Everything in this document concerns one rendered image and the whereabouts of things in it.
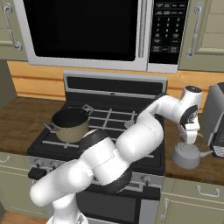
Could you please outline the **olive green drawer front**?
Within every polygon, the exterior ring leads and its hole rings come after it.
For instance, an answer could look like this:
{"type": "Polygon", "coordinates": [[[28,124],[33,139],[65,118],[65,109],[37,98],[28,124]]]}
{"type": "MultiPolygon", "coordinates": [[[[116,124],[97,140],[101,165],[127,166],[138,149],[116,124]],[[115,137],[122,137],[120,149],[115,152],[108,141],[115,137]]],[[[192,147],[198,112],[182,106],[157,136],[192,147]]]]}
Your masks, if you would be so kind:
{"type": "Polygon", "coordinates": [[[0,152],[0,159],[5,160],[7,156],[11,157],[5,164],[0,164],[0,170],[10,169],[10,170],[19,170],[19,171],[29,171],[30,162],[27,156],[11,154],[7,152],[0,152]]]}
{"type": "Polygon", "coordinates": [[[196,200],[206,200],[212,202],[219,202],[224,204],[224,186],[223,185],[212,185],[208,183],[201,183],[195,182],[190,180],[183,180],[177,178],[164,178],[163,193],[167,193],[173,196],[180,196],[189,199],[196,199],[196,200]],[[204,193],[211,193],[214,194],[214,189],[220,189],[220,197],[219,198],[211,198],[200,195],[197,190],[196,186],[201,186],[202,191],[204,193]]]}

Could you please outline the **grey kettle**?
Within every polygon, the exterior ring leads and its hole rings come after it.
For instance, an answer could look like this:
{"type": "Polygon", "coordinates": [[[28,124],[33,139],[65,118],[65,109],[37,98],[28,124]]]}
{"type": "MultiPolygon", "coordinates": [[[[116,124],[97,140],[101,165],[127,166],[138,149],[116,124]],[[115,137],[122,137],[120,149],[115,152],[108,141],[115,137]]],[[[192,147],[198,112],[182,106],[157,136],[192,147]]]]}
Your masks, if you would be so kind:
{"type": "Polygon", "coordinates": [[[204,142],[201,142],[200,147],[195,144],[189,144],[184,141],[177,140],[174,146],[171,159],[175,165],[182,169],[193,170],[200,165],[200,160],[213,152],[211,150],[201,152],[204,142]]]}

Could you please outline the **beige pot with black inside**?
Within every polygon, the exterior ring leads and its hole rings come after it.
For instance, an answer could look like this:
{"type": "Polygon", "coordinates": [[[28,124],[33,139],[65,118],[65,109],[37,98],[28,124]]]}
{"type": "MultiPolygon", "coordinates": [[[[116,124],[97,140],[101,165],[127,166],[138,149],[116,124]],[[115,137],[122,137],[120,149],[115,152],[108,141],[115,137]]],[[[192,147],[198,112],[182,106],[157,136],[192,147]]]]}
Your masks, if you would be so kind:
{"type": "Polygon", "coordinates": [[[88,112],[83,108],[63,108],[44,125],[64,143],[78,143],[88,132],[88,112]]]}

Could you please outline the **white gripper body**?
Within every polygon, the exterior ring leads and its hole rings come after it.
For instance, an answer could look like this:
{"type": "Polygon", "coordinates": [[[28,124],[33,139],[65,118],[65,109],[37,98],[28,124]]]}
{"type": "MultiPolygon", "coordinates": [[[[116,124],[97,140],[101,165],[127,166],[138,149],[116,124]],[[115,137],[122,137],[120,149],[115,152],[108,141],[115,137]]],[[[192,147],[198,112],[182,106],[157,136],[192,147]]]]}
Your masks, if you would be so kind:
{"type": "Polygon", "coordinates": [[[185,142],[193,144],[197,138],[200,125],[197,122],[187,123],[185,125],[185,142]]]}

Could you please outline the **olive green cupboard door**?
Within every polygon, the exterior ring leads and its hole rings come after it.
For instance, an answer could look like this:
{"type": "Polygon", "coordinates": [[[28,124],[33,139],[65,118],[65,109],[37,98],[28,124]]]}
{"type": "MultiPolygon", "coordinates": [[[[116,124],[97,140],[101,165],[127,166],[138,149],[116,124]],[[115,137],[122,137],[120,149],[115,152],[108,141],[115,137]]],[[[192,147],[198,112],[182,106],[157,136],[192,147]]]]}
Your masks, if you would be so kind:
{"type": "Polygon", "coordinates": [[[224,73],[224,0],[189,0],[178,69],[224,73]],[[203,11],[194,55],[188,59],[198,2],[203,3],[203,11]]]}
{"type": "Polygon", "coordinates": [[[28,172],[0,171],[0,200],[7,211],[41,218],[48,215],[43,207],[33,204],[30,198],[32,181],[28,172]]]}
{"type": "Polygon", "coordinates": [[[0,0],[0,60],[27,61],[13,0],[0,0]]]}
{"type": "Polygon", "coordinates": [[[164,199],[159,205],[155,224],[224,224],[224,208],[202,206],[169,199],[164,222],[160,215],[165,208],[164,199]]]}

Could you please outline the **black and silver stove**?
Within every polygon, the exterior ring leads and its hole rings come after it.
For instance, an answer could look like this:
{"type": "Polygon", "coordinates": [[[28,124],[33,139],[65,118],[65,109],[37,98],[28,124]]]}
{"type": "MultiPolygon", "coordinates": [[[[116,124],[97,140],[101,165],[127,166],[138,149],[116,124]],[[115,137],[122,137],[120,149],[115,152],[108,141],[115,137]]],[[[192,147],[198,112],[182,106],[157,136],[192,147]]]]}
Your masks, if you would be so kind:
{"type": "MultiPolygon", "coordinates": [[[[144,106],[167,89],[164,76],[129,75],[127,73],[72,72],[63,73],[66,103],[61,109],[81,108],[88,113],[88,128],[108,133],[114,142],[137,119],[144,106]]],[[[60,141],[46,126],[27,150],[30,179],[39,180],[51,171],[51,162],[59,166],[80,157],[77,143],[60,141]],[[37,168],[36,160],[43,165],[37,168]]],[[[130,166],[132,172],[165,175],[165,145],[130,166]]]]}

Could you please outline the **black oven door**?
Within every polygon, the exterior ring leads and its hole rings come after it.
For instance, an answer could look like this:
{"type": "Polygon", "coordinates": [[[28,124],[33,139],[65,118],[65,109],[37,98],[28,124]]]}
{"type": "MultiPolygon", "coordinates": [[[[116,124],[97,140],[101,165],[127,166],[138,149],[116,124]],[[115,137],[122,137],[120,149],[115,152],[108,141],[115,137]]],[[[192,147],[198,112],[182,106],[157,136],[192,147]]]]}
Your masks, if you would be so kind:
{"type": "Polygon", "coordinates": [[[77,193],[76,199],[88,224],[155,224],[160,192],[109,195],[85,191],[77,193]]]}

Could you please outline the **silver microwave oven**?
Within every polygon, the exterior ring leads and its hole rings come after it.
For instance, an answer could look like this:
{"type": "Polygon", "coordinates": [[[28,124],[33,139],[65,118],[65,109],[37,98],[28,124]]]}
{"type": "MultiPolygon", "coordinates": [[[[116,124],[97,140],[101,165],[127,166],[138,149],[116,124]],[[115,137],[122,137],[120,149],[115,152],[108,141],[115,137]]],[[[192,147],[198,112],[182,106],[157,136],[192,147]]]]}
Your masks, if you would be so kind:
{"type": "Polygon", "coordinates": [[[189,0],[147,0],[143,58],[142,0],[13,0],[31,65],[172,73],[189,0]]]}

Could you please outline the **grey coffee machine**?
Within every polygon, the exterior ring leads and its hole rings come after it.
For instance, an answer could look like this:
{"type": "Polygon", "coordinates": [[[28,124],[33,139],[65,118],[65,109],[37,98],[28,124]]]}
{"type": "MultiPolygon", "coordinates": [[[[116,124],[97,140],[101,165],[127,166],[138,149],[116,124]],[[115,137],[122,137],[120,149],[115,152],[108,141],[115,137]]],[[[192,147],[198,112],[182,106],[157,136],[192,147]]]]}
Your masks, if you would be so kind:
{"type": "Polygon", "coordinates": [[[216,158],[224,158],[224,82],[209,87],[201,126],[207,146],[216,158]]]}

